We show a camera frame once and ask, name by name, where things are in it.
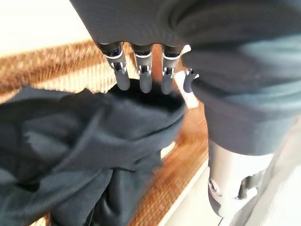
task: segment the woven mat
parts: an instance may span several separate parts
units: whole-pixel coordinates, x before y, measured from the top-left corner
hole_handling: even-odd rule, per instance
[[[130,78],[139,78],[129,45],[124,45]],[[116,84],[113,70],[91,41],[45,48],[0,58],[0,103],[22,87],[79,92],[107,92]],[[161,78],[161,50],[153,49],[153,76]],[[207,127],[202,104],[188,109],[175,146],[140,202],[131,226],[156,226],[207,159]],[[44,226],[42,218],[31,226]]]

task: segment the robotic hand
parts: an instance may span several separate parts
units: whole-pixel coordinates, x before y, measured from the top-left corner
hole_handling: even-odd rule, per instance
[[[184,90],[205,105],[208,193],[231,218],[257,194],[273,153],[301,111],[301,5],[294,0],[70,0],[94,42],[129,88],[123,42],[133,48],[142,92],[151,50],[162,45],[162,92],[182,56]]]

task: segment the silver metal part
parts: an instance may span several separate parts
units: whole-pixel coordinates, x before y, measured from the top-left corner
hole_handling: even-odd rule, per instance
[[[209,141],[208,194],[212,208],[223,218],[232,218],[257,195],[273,154],[243,155]]]
[[[175,69],[180,60],[180,55],[176,57],[167,57],[162,54],[162,85],[161,90],[164,94],[169,94],[173,91],[173,78]]]
[[[135,60],[140,75],[140,89],[143,93],[149,93],[151,91],[152,52],[145,56],[135,54]]]
[[[186,93],[191,93],[191,83],[194,79],[198,78],[199,75],[198,73],[194,73],[192,68],[187,69],[184,84],[183,84],[183,89]]]
[[[127,62],[123,51],[117,56],[107,56],[107,60],[114,70],[117,85],[121,90],[128,90],[130,87],[130,80],[127,74]]]

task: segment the prosthetic hand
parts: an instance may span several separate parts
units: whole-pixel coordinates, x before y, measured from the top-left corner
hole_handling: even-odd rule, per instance
[[[287,0],[71,0],[114,69],[130,86],[122,51],[135,53],[141,91],[151,90],[152,45],[162,45],[162,85],[182,56],[184,90],[205,105],[209,199],[231,218],[257,194],[265,169],[301,110],[301,5]]]

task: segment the crumpled fabric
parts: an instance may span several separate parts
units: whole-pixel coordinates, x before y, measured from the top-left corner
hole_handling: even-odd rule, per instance
[[[0,222],[126,225],[174,139],[184,100],[139,81],[107,94],[24,88],[0,105]]]

